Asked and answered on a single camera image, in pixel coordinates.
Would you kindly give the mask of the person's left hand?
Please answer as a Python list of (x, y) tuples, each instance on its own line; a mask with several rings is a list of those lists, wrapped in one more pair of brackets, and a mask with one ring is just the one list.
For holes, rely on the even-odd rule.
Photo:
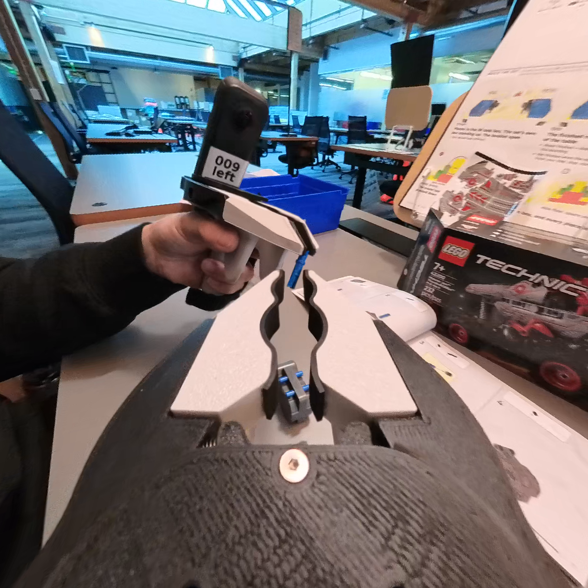
[(254, 266), (247, 262), (239, 278), (228, 278), (224, 264), (213, 254), (236, 250), (238, 232), (223, 221), (196, 212), (177, 213), (144, 225), (141, 242), (147, 269), (178, 285), (231, 295), (254, 276)]

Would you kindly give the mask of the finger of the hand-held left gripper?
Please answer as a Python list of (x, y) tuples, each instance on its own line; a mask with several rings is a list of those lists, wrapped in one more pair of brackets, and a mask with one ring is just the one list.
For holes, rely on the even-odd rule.
[(286, 252), (300, 255), (302, 247), (284, 217), (263, 207), (263, 202), (226, 201), (223, 220), (237, 229), (238, 247), (223, 257), (225, 276), (237, 280), (255, 252), (259, 258), (259, 277), (266, 278), (280, 269)]
[(306, 222), (298, 217), (297, 215), (288, 212), (286, 210), (280, 209), (276, 206), (273, 206), (267, 202), (263, 202), (263, 207), (268, 210), (271, 210), (273, 213), (276, 213), (285, 219), (287, 219), (293, 229), (300, 246), (302, 247), (302, 253), (307, 254), (316, 254), (319, 250), (319, 245), (315, 240), (312, 232), (308, 228)]

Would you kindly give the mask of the open instruction booklet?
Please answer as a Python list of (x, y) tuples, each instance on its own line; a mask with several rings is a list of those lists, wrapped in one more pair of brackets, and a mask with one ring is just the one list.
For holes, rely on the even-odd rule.
[(422, 300), (357, 276), (327, 285), (396, 332), (460, 396), (540, 544), (569, 586), (587, 587), (587, 439), (435, 334)]

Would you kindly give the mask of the black monitor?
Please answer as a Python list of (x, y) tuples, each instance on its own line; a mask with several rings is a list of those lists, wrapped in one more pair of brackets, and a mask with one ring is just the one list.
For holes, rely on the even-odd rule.
[(429, 86), (434, 43), (424, 35), (391, 44), (391, 89)]

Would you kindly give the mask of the dark toy truck box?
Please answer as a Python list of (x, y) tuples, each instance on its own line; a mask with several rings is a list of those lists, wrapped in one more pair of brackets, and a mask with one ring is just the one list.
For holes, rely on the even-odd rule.
[(430, 210), (398, 286), (436, 330), (587, 410), (587, 241)]

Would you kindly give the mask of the dark grey toy motor block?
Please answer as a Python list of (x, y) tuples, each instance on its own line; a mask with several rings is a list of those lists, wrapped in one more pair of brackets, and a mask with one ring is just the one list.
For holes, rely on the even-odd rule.
[(304, 423), (309, 419), (310, 414), (312, 413), (311, 403), (310, 403), (310, 386), (309, 392), (307, 396), (300, 401), (300, 403), (296, 403), (294, 401), (287, 400), (283, 393), (282, 389), (278, 385), (277, 389), (277, 398), (279, 401), (279, 406), (281, 408), (283, 417), (285, 420), (290, 424), (297, 424), (297, 423)]

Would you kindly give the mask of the person's left forearm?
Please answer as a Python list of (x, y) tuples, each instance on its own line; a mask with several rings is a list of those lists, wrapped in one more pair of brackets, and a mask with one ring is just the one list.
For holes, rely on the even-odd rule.
[(1, 258), (1, 381), (120, 332), (184, 288), (146, 267), (143, 228), (38, 258)]

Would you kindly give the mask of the wooden office table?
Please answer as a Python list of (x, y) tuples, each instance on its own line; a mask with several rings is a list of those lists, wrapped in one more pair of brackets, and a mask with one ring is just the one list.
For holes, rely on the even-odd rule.
[(121, 123), (90, 123), (85, 138), (89, 148), (102, 155), (167, 153), (179, 145), (176, 136)]
[(409, 167), (420, 154), (419, 150), (408, 150), (393, 146), (388, 149), (384, 143), (352, 143), (350, 145), (333, 145), (334, 151), (343, 152), (344, 163), (357, 168), (355, 190), (352, 206), (361, 209), (364, 186), (368, 171), (387, 173), (400, 185), (408, 173)]
[(306, 145), (317, 141), (314, 136), (305, 136), (291, 133), (281, 133), (277, 131), (264, 130), (261, 133), (255, 153), (255, 164), (261, 164), (262, 153), (266, 151), (268, 143), (278, 143), (284, 145), (286, 148), (286, 164), (288, 166), (288, 174), (292, 177), (297, 177), (299, 171), (303, 169), (300, 156), (300, 150), (304, 149)]

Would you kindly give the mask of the beige panel on stand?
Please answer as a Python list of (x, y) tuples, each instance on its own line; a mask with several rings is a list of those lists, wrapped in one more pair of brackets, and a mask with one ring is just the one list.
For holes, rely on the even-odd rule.
[[(429, 85), (390, 89), (385, 109), (385, 127), (391, 131), (386, 143), (386, 151), (409, 150), (413, 131), (426, 128), (432, 104), (432, 89)], [(393, 131), (406, 131), (403, 141), (392, 145)]]

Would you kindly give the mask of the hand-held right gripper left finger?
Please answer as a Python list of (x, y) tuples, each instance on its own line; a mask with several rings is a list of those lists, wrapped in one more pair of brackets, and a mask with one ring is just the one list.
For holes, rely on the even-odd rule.
[(279, 384), (271, 340), (284, 288), (284, 270), (275, 270), (217, 314), (171, 405), (174, 416), (273, 418)]

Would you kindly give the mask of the printed instruction sheet board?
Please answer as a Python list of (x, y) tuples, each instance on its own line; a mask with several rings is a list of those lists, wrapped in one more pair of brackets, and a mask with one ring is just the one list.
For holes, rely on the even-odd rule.
[(528, 1), (394, 210), (513, 229), (587, 260), (587, 1)]

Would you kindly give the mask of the blue plastic storage bin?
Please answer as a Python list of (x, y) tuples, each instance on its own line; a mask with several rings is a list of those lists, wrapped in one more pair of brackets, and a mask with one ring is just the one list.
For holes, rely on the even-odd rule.
[(255, 176), (243, 179), (240, 188), (297, 215), (314, 235), (338, 228), (349, 193), (347, 188), (305, 175)]

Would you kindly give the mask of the grey toy beam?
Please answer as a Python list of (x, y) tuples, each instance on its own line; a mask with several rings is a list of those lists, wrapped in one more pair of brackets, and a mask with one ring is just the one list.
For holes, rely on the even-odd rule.
[(285, 395), (285, 392), (290, 389), (298, 389), (299, 390), (301, 386), (307, 385), (305, 382), (305, 379), (304, 379), (304, 373), (303, 373), (303, 377), (301, 379), (292, 378), (291, 382), (287, 382), (285, 384), (281, 384), (279, 382), (279, 377), (284, 375), (284, 372), (287, 374), (295, 374), (297, 371), (301, 371), (301, 370), (299, 370), (298, 365), (292, 360), (278, 364), (278, 366), (277, 366), (277, 382), (282, 389), (282, 393), (283, 393), (284, 397), (287, 400), (294, 401), (296, 403), (300, 403), (300, 401), (303, 400), (307, 396), (307, 394), (305, 394), (303, 396), (299, 396), (299, 397), (287, 398)]

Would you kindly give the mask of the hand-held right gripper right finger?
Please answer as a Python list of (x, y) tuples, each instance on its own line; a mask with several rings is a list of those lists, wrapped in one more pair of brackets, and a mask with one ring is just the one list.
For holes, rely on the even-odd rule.
[(413, 417), (417, 406), (371, 315), (313, 270), (303, 271), (316, 420)]

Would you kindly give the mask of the person's black sweater torso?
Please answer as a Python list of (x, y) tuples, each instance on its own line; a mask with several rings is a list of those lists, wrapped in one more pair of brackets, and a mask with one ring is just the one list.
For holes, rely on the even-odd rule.
[(42, 545), (60, 365), (1, 383), (1, 587)]

